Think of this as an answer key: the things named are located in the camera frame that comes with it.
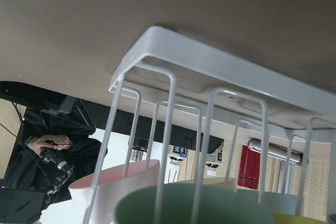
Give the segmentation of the metal cylinder with black tip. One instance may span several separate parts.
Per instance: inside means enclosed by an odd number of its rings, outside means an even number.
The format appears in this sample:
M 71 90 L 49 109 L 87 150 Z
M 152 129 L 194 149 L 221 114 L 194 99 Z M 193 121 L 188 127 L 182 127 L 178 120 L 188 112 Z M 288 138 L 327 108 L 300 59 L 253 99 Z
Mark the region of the metal cylinder with black tip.
M 258 140 L 256 138 L 251 138 L 247 142 L 247 146 L 251 151 L 257 152 L 261 154 L 261 140 Z M 288 149 L 283 148 L 279 145 L 271 144 L 269 143 L 268 147 L 268 156 L 278 158 L 282 161 L 287 160 L 287 153 Z M 290 163 L 296 164 L 296 165 L 302 165 L 302 158 L 303 154 L 295 151 L 291 151 L 290 153 Z

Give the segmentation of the red cylinder container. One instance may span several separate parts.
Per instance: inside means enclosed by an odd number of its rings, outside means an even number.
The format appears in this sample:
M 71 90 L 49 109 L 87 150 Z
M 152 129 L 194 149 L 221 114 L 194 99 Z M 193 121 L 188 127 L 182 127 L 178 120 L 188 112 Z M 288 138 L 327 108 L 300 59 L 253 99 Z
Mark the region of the red cylinder container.
M 258 189 L 260 153 L 252 151 L 243 145 L 240 159 L 238 185 L 250 189 Z

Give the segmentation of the yellow cup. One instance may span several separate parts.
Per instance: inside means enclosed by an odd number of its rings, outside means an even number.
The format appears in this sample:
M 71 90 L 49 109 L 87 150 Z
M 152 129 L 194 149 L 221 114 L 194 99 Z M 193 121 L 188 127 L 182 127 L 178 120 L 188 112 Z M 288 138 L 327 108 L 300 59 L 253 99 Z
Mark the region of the yellow cup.
M 292 216 L 279 213 L 272 213 L 272 215 L 275 219 L 275 222 L 281 224 L 327 224 L 324 221 L 300 216 Z

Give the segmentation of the black perforated bracket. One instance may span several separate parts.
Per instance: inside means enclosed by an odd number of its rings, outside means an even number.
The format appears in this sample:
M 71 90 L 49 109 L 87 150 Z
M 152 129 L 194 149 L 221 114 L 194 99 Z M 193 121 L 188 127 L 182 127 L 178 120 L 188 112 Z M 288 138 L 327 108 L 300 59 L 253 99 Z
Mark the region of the black perforated bracket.
M 1 223 L 32 223 L 39 219 L 46 193 L 1 188 Z

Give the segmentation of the person in black jacket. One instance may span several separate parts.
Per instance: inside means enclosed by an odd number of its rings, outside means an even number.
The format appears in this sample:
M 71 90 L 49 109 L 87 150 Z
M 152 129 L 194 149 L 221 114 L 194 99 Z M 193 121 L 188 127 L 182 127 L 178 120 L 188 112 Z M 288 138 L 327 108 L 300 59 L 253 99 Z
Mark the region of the person in black jacket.
M 70 200 L 69 185 L 95 171 L 101 143 L 83 103 L 56 115 L 27 108 L 3 187 L 46 193 L 47 204 Z

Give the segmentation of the green cup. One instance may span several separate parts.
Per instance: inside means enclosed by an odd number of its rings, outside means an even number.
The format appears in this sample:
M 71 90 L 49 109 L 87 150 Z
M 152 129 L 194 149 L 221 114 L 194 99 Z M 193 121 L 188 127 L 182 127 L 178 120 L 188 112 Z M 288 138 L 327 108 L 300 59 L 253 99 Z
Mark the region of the green cup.
M 194 190 L 193 184 L 166 184 L 161 223 L 190 223 Z M 114 223 L 153 223 L 155 198 L 155 186 L 128 194 L 114 210 Z M 275 219 L 263 206 L 236 192 L 203 186 L 197 223 L 275 223 Z

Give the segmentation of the cream white cup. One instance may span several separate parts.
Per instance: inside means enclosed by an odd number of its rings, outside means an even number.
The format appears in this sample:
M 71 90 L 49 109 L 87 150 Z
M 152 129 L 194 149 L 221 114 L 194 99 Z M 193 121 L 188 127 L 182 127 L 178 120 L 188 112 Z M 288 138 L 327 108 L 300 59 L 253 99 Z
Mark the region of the cream white cup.
M 194 180 L 182 180 L 177 182 L 168 183 L 167 185 L 175 185 L 175 184 L 194 184 Z M 230 190 L 233 192 L 237 191 L 237 182 L 235 178 L 229 178 L 227 181 L 224 181 L 224 177 L 211 177 L 204 178 L 202 185 L 205 186 L 213 186 L 221 189 Z

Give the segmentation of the light blue cup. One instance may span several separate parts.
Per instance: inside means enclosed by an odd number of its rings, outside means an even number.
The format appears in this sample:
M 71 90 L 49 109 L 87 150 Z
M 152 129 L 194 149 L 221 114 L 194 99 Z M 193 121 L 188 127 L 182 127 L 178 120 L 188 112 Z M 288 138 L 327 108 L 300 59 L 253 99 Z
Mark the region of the light blue cup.
M 237 193 L 258 203 L 257 190 L 237 189 Z M 297 195 L 265 192 L 265 208 L 271 212 L 295 215 Z

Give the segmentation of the pink cup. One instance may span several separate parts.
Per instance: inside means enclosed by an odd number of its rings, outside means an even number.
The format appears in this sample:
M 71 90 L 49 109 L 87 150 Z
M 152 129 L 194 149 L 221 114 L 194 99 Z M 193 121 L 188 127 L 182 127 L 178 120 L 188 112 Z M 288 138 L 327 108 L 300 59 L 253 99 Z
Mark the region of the pink cup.
M 158 183 L 160 161 L 151 159 L 129 164 L 127 177 L 123 177 L 124 166 L 119 165 L 101 171 L 99 185 L 92 208 L 90 223 L 112 223 L 117 203 L 127 194 Z M 69 191 L 76 211 L 82 219 L 89 201 L 93 174 L 87 175 L 69 185 Z

